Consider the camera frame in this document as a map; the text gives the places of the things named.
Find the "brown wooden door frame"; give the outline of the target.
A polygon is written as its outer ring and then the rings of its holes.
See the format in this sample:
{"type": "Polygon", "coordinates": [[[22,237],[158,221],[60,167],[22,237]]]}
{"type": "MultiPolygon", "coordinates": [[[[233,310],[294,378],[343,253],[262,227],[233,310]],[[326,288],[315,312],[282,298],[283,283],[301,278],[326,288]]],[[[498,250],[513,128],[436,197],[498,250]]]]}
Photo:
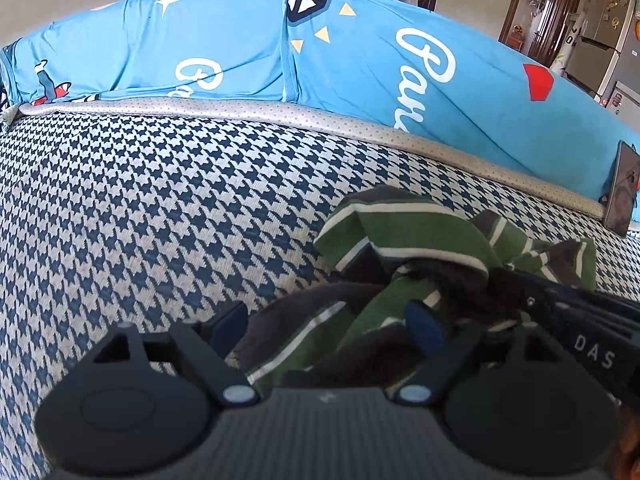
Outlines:
{"type": "Polygon", "coordinates": [[[511,0],[499,41],[550,67],[580,0],[511,0]]]}

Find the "green brown striped t-shirt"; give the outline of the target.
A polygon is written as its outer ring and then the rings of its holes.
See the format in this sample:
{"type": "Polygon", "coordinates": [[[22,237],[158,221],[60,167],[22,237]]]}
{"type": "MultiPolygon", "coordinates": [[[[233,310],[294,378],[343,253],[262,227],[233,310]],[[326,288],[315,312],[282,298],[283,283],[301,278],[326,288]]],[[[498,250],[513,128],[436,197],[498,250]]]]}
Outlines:
{"type": "Polygon", "coordinates": [[[442,346],[458,318],[488,318],[492,270],[596,287],[588,238],[535,240],[495,211],[465,219],[391,186],[345,197],[314,248],[337,281],[253,314],[235,347],[261,393],[393,387],[442,346]]]}

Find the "silver refrigerator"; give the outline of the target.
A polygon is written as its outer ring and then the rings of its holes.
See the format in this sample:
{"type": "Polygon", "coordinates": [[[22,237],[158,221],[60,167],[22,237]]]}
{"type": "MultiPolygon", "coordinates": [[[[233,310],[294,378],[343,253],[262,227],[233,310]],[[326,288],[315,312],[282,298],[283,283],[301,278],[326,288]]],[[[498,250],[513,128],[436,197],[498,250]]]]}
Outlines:
{"type": "Polygon", "coordinates": [[[589,0],[565,77],[639,129],[639,0],[589,0]]]}

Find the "blue white houndstooth sofa cover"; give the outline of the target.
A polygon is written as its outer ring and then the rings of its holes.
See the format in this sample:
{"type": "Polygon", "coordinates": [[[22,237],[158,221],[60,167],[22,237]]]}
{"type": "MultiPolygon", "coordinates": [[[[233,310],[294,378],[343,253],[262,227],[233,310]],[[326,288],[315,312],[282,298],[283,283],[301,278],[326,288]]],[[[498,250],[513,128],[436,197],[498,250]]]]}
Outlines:
{"type": "Polygon", "coordinates": [[[588,237],[597,286],[639,296],[639,239],[397,148],[199,117],[54,113],[1,133],[1,474],[47,474],[37,406],[108,328],[252,310],[333,272],[312,242],[352,193],[387,184],[537,240],[588,237]]]}

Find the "smartphone with lit screen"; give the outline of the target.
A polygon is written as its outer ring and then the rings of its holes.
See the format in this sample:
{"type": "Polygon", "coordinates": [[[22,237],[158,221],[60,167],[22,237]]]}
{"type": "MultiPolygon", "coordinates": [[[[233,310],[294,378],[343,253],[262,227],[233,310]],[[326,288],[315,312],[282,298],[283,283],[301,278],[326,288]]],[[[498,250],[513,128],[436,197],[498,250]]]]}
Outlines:
{"type": "Polygon", "coordinates": [[[638,187],[639,154],[633,145],[620,141],[603,219],[603,225],[619,236],[628,232],[638,187]]]}

